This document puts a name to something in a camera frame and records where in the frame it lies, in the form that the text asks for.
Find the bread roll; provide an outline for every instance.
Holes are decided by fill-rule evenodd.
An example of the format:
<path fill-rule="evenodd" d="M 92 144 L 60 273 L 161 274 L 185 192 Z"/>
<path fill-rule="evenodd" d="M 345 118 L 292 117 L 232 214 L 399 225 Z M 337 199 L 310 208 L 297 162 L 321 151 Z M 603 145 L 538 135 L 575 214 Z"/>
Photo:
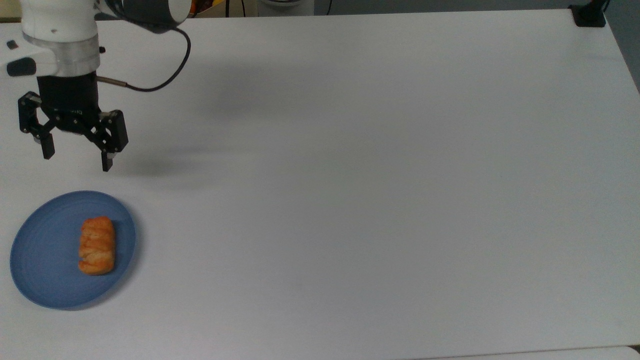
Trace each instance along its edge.
<path fill-rule="evenodd" d="M 88 275 L 102 275 L 113 270 L 116 241 L 113 224 L 108 217 L 90 218 L 81 228 L 78 262 L 80 271 Z"/>

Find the blue plate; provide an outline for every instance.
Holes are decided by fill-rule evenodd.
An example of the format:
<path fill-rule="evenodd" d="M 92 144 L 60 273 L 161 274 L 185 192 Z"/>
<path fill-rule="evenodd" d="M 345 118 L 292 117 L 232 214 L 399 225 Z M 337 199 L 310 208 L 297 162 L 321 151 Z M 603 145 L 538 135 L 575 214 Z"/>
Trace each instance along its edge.
<path fill-rule="evenodd" d="M 78 269 L 80 227 L 88 218 L 109 217 L 116 232 L 111 272 L 86 275 Z M 54 309 L 87 305 L 126 273 L 136 248 L 131 214 L 113 197 L 81 191 L 40 206 L 24 222 L 11 247 L 11 275 L 18 290 L 34 303 Z"/>

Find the black mount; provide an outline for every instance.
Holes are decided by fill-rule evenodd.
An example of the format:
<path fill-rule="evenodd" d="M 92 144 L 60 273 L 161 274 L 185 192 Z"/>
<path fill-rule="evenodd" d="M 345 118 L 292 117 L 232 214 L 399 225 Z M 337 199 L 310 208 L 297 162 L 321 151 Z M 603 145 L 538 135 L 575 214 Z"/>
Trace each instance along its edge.
<path fill-rule="evenodd" d="M 607 21 L 602 8 L 606 2 L 607 0 L 592 0 L 587 5 L 570 5 L 573 21 L 581 28 L 604 28 Z"/>
<path fill-rule="evenodd" d="M 42 76 L 38 87 L 41 97 L 28 92 L 18 100 L 20 130 L 33 135 L 42 146 L 45 159 L 56 152 L 51 136 L 54 127 L 84 135 L 102 151 L 102 170 L 109 171 L 113 157 L 124 149 L 129 138 L 122 111 L 100 111 L 95 72 L 73 78 Z M 38 121 L 38 108 L 49 118 L 44 125 Z"/>

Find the black cable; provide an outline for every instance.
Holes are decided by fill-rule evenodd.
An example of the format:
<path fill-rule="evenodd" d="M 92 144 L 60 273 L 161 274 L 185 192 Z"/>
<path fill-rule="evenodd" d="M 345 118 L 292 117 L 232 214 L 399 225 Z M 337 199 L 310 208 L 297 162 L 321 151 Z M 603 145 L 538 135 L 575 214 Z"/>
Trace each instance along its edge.
<path fill-rule="evenodd" d="M 182 36 L 184 36 L 185 40 L 187 40 L 187 51 L 184 53 L 184 58 L 182 59 L 182 62 L 180 63 L 180 66 L 178 66 L 178 69 L 173 73 L 173 75 L 171 75 L 170 78 L 168 78 L 164 83 L 161 83 L 158 86 L 152 87 L 152 88 L 139 88 L 137 86 L 133 86 L 133 85 L 129 85 L 127 84 L 125 87 L 131 90 L 135 90 L 135 91 L 140 91 L 140 92 L 153 92 L 156 90 L 160 90 L 162 88 L 164 88 L 165 86 L 169 85 L 173 79 L 175 79 L 178 74 L 180 74 L 180 71 L 182 71 L 182 68 L 184 67 L 184 64 L 187 63 L 187 60 L 189 60 L 189 54 L 191 54 L 191 39 L 189 38 L 189 35 L 187 35 L 187 33 L 184 32 L 184 30 L 179 29 L 179 28 L 173 28 L 172 30 L 182 34 Z"/>
<path fill-rule="evenodd" d="M 183 30 L 178 29 L 178 28 L 173 28 L 172 30 L 182 34 L 182 36 L 184 36 L 184 38 L 187 40 L 187 51 L 184 54 L 184 58 L 182 59 L 182 63 L 180 63 L 180 66 L 178 66 L 178 69 L 164 83 L 161 83 L 160 85 L 152 87 L 152 88 L 139 88 L 137 86 L 129 85 L 128 83 L 126 83 L 124 81 L 115 80 L 115 79 L 111 79 L 111 78 L 105 78 L 105 77 L 102 77 L 102 76 L 98 76 L 97 80 L 102 82 L 102 83 L 109 83 L 109 84 L 112 84 L 112 85 L 118 85 L 118 86 L 122 86 L 122 87 L 125 87 L 125 88 L 128 88 L 128 89 L 131 89 L 131 90 L 139 91 L 139 92 L 154 92 L 156 90 L 160 90 L 160 89 L 164 88 L 165 86 L 169 85 L 173 81 L 173 79 L 175 79 L 178 76 L 178 74 L 180 74 L 180 71 L 182 71 L 182 68 L 184 67 L 184 64 L 186 64 L 187 60 L 189 59 L 189 54 L 191 54 L 191 39 L 189 38 L 189 35 L 187 33 L 185 33 Z"/>
<path fill-rule="evenodd" d="M 178 69 L 173 73 L 173 75 L 171 75 L 171 77 L 169 79 L 167 79 L 164 83 L 161 83 L 158 86 L 152 87 L 152 88 L 139 88 L 137 86 L 133 86 L 133 85 L 129 85 L 128 83 L 126 83 L 125 81 L 120 81 L 120 80 L 115 80 L 115 79 L 111 79 L 111 78 L 105 78 L 102 76 L 98 76 L 97 77 L 97 81 L 103 82 L 103 83 L 109 83 L 109 84 L 113 84 L 113 85 L 118 85 L 118 86 L 122 86 L 122 87 L 126 87 L 129 88 L 131 90 L 135 90 L 135 91 L 139 91 L 139 92 L 153 92 L 156 90 L 160 90 L 162 88 L 164 88 L 165 86 L 169 85 L 173 79 L 175 79 L 178 74 L 180 74 L 180 71 L 182 71 L 182 68 L 184 67 L 184 64 L 187 63 L 187 60 L 189 59 L 189 54 L 191 54 L 191 39 L 189 38 L 189 35 L 184 32 L 181 29 L 178 28 L 174 28 L 171 26 L 167 26 L 167 25 L 163 25 L 163 24 L 151 24 L 151 23 L 147 23 L 147 22 L 141 22 L 141 21 L 137 21 L 137 20 L 133 20 L 130 17 L 126 16 L 124 13 L 124 9 L 122 8 L 122 2 L 121 1 L 117 1 L 117 0 L 106 0 L 105 1 L 107 3 L 107 6 L 109 7 L 109 9 L 111 9 L 111 11 L 119 18 L 129 21 L 132 24 L 141 26 L 143 28 L 157 28 L 157 29 L 166 29 L 166 30 L 173 30 L 176 31 L 177 33 L 182 34 L 182 36 L 184 36 L 185 40 L 187 40 L 187 51 L 184 54 L 184 58 L 182 59 L 182 62 L 180 63 L 180 66 L 178 66 Z"/>

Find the white table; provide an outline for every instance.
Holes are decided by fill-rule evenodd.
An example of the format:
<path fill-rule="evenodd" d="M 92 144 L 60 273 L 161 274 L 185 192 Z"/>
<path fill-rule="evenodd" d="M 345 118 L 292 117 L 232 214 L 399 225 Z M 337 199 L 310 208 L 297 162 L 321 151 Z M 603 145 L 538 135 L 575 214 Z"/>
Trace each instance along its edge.
<path fill-rule="evenodd" d="M 14 25 L 2 25 L 0 31 Z M 17 126 L 0 91 L 3 359 L 414 359 L 640 343 L 640 97 L 568 10 L 189 20 L 169 87 L 100 86 L 108 173 Z M 170 75 L 179 35 L 100 23 L 99 74 Z M 39 205 L 136 217 L 121 287 L 82 311 L 13 285 Z"/>

